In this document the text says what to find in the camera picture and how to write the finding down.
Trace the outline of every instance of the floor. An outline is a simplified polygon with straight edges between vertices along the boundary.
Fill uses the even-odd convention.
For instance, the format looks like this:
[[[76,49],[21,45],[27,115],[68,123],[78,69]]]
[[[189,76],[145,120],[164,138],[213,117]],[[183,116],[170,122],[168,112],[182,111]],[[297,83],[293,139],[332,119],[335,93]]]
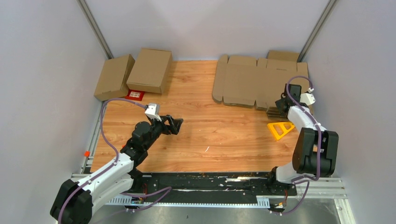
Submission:
[[[142,172],[269,171],[291,161],[298,132],[275,141],[263,111],[216,104],[212,87],[217,61],[173,62],[164,94],[146,93],[143,102],[161,105],[160,115],[183,118],[178,135],[161,136],[138,167]],[[118,149],[136,123],[147,118],[128,102],[110,102],[104,119],[106,137]],[[97,144],[91,171],[114,157],[103,141]]]
[[[287,206],[294,207],[297,199],[289,199]],[[100,223],[113,224],[340,224],[337,208],[332,199],[305,199],[295,213],[279,217],[267,209],[239,208],[186,208],[153,207],[136,213],[109,215],[123,210],[123,206],[103,206],[90,223],[108,217]]]

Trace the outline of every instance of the white wall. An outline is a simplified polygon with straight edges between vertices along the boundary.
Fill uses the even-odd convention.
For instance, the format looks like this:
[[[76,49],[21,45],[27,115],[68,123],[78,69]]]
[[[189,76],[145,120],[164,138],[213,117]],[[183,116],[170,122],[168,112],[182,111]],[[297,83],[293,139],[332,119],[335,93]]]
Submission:
[[[315,114],[359,224],[395,223],[396,2],[340,0],[308,52]]]
[[[141,47],[174,59],[300,52],[328,0],[87,0],[114,56]]]
[[[100,103],[105,60],[75,0],[0,7],[2,223],[55,223],[50,208],[78,171]]]

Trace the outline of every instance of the wood grain surface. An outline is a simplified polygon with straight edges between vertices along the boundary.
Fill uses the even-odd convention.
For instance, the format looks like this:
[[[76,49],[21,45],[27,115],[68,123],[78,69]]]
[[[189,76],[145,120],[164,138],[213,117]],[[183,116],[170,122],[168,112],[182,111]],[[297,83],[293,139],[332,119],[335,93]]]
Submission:
[[[291,161],[296,129],[275,141],[267,128],[267,123],[274,121],[269,121],[265,112],[213,101],[216,62],[173,62],[165,93],[144,95],[142,103],[158,103],[160,115],[183,118],[184,123],[179,135],[162,135],[153,144],[138,167],[140,171],[269,171]],[[135,124],[145,120],[141,108],[113,101],[107,106],[104,133],[121,149]],[[100,136],[91,171],[114,156]]]

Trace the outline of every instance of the yellow object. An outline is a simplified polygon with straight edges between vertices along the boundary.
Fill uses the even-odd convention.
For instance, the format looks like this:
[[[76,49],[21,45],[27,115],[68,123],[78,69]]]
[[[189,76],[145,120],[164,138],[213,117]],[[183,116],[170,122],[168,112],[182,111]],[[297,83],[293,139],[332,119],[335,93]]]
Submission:
[[[281,130],[283,131],[282,134],[278,134],[278,131],[275,129],[275,126],[278,125]],[[275,139],[278,141],[281,139],[283,136],[285,136],[287,133],[289,133],[293,128],[295,127],[293,123],[291,122],[276,122],[276,123],[269,123],[267,124],[268,129],[271,131],[272,135],[275,137]]]

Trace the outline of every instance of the brown cardboard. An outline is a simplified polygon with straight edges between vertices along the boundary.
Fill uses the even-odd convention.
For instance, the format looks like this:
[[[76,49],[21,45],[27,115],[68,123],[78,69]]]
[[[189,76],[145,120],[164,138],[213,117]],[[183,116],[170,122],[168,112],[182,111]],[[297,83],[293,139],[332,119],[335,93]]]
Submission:
[[[141,49],[127,80],[132,90],[164,93],[172,64],[172,52],[158,49]]]
[[[218,61],[212,98],[216,103],[254,107],[267,110],[274,107],[288,80],[294,76],[308,77],[307,63],[297,63],[298,53],[271,50],[268,58],[221,56]],[[305,79],[295,79],[303,90],[309,87]]]
[[[106,60],[94,96],[101,101],[126,96],[129,91],[126,81],[134,63],[131,55]]]

